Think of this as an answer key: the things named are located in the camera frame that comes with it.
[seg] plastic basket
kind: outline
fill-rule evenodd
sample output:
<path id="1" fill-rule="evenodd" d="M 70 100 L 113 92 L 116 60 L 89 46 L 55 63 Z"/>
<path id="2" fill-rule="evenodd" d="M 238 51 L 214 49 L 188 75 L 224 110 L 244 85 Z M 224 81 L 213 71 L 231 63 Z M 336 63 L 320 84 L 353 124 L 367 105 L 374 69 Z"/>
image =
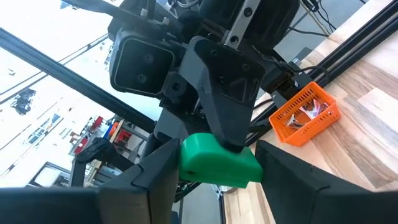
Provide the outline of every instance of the plastic basket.
<path id="1" fill-rule="evenodd" d="M 329 107 L 311 120 L 304 112 L 300 111 L 300 107 L 310 105 L 314 99 L 321 104 L 327 103 Z M 305 124 L 300 129 L 286 126 L 293 114 L 299 123 Z M 340 116 L 335 99 L 318 86 L 317 83 L 311 82 L 271 115 L 269 121 L 281 142 L 293 146 L 302 146 L 316 134 L 337 121 Z"/>

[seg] green 3d-printed part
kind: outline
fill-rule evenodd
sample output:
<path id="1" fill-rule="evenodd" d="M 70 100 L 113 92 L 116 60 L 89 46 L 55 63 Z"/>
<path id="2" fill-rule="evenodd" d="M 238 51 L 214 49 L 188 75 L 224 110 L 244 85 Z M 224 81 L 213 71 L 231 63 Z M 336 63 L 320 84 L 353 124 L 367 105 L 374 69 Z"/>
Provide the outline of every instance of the green 3d-printed part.
<path id="1" fill-rule="evenodd" d="M 248 147 L 239 154 L 230 152 L 209 133 L 192 134 L 182 144 L 181 179 L 245 188 L 248 182 L 261 182 L 262 174 Z"/>

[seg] orange basket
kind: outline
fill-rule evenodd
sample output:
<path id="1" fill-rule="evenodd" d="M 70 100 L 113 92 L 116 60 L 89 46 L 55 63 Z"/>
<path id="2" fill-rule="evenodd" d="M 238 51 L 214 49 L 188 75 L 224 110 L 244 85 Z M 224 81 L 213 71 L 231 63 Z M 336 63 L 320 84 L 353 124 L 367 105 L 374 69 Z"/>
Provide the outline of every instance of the orange basket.
<path id="1" fill-rule="evenodd" d="M 310 106 L 313 100 L 317 100 L 320 104 L 326 103 L 329 107 L 311 120 L 300 110 L 300 107 Z M 293 114 L 300 124 L 305 124 L 300 129 L 286 125 Z M 337 121 L 340 116 L 335 99 L 318 86 L 317 83 L 311 82 L 271 115 L 269 122 L 281 142 L 293 146 L 302 146 L 316 134 Z"/>

